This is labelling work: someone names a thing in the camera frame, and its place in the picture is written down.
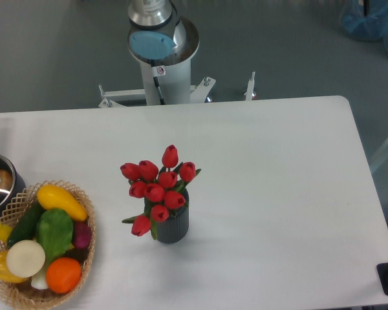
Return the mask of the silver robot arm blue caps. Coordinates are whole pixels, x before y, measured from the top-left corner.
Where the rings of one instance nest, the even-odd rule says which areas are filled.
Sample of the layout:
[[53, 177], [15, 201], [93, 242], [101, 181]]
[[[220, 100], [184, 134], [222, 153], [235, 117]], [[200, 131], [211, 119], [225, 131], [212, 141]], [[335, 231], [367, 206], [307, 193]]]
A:
[[127, 13], [131, 25], [128, 47], [138, 60], [171, 66], [197, 53], [198, 30], [172, 1], [131, 1]]

